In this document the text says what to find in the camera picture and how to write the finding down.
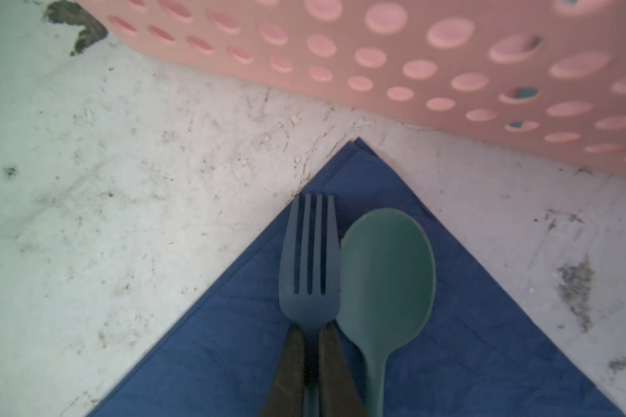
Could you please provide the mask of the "dark blue paper napkin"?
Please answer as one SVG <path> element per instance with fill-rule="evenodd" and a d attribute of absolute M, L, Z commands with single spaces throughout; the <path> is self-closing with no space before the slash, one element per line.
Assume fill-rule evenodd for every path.
<path fill-rule="evenodd" d="M 335 196 L 341 232 L 371 210 L 395 208 L 431 241 L 433 314 L 389 358 L 386 415 L 620 415 L 364 142 L 345 145 L 307 189 Z M 279 214 L 93 414 L 257 415 L 288 328 L 278 307 L 286 224 Z"/>

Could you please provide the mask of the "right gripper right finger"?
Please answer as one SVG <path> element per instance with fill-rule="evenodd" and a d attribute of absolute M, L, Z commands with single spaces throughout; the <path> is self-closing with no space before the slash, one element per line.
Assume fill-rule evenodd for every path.
<path fill-rule="evenodd" d="M 326 323 L 318 333 L 319 399 L 323 416 L 366 416 L 344 358 L 337 326 Z"/>

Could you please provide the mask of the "blue plastic fork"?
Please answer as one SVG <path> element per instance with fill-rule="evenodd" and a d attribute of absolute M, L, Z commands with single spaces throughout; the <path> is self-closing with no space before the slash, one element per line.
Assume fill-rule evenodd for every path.
<path fill-rule="evenodd" d="M 304 415 L 319 416 L 318 332 L 340 307 L 340 248 L 335 197 L 294 197 L 283 240 L 279 304 L 304 332 Z"/>

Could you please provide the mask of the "pink plastic basket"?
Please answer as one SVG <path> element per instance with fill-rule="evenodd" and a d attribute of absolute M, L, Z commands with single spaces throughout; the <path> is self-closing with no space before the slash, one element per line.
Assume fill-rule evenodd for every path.
<path fill-rule="evenodd" d="M 626 177 L 626 1 L 85 1 L 150 57 Z M 518 87 L 524 104 L 499 96 Z M 537 128 L 509 131 L 514 121 Z"/>

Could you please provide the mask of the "green plastic knife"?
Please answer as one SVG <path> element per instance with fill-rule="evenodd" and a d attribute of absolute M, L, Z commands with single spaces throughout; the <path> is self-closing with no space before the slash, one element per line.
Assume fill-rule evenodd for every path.
<path fill-rule="evenodd" d="M 535 99 L 540 93 L 538 88 L 518 87 L 504 92 L 499 96 L 499 100 L 504 104 L 524 104 Z M 514 121 L 506 125 L 509 131 L 528 131 L 537 128 L 537 123 L 533 121 Z"/>

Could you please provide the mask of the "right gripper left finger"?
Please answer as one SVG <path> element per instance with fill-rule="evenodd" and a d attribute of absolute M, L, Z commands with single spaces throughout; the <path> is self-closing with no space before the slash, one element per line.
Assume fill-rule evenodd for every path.
<path fill-rule="evenodd" d="M 260 417 L 304 415 L 305 336 L 301 328 L 289 327 L 271 389 L 260 409 Z"/>

